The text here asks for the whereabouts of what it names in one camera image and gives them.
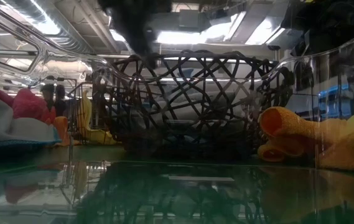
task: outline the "black woven basket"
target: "black woven basket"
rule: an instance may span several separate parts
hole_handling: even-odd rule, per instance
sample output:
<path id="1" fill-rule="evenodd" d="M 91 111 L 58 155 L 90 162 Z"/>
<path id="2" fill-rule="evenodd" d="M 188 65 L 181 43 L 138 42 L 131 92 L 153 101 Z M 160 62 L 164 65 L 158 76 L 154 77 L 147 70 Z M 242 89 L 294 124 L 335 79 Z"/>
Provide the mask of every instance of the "black woven basket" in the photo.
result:
<path id="1" fill-rule="evenodd" d="M 94 103 L 129 151 L 246 158 L 265 141 L 258 127 L 261 112 L 285 106 L 292 95 L 293 74 L 286 67 L 274 69 L 276 63 L 269 60 L 188 50 L 153 57 L 165 72 L 131 56 L 115 62 L 114 70 L 93 74 Z M 187 75 L 183 68 L 192 61 L 200 68 Z M 242 71 L 242 66 L 250 69 Z"/>

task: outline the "wicker basket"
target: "wicker basket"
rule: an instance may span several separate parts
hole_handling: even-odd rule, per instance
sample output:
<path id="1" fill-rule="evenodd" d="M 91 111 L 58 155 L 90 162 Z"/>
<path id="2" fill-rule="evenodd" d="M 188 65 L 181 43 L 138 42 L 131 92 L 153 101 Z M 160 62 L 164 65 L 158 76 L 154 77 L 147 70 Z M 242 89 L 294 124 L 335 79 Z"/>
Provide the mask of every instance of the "wicker basket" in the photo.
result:
<path id="1" fill-rule="evenodd" d="M 154 57 L 164 72 L 132 56 L 93 74 L 93 101 L 111 134 L 143 155 L 247 158 L 265 141 L 261 112 L 292 94 L 293 74 L 278 67 L 268 75 L 276 66 L 269 60 L 188 50 Z M 199 69 L 189 75 L 192 61 Z"/>

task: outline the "person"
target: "person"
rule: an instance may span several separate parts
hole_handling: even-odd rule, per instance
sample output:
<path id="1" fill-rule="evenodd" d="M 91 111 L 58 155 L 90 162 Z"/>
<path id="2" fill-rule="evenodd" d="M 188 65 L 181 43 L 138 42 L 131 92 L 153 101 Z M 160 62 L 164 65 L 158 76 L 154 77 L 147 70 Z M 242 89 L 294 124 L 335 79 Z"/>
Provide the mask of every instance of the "person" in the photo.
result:
<path id="1" fill-rule="evenodd" d="M 65 102 L 65 87 L 63 85 L 57 85 L 55 89 L 55 103 L 54 107 L 58 116 L 65 116 L 66 102 Z"/>
<path id="2" fill-rule="evenodd" d="M 45 102 L 47 102 L 47 108 L 51 111 L 52 107 L 54 106 L 54 84 L 45 84 L 41 88 L 41 94 L 44 98 Z"/>

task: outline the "orange plush toy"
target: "orange plush toy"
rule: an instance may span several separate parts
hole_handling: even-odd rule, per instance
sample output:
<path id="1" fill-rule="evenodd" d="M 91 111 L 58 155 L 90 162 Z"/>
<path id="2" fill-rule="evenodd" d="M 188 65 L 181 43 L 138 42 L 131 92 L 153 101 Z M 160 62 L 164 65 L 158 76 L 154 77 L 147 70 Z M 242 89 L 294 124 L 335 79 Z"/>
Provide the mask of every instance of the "orange plush toy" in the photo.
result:
<path id="1" fill-rule="evenodd" d="M 319 153 L 321 167 L 354 170 L 354 116 L 349 120 L 306 121 L 292 111 L 272 107 L 259 121 L 269 141 L 258 149 L 268 162 Z"/>

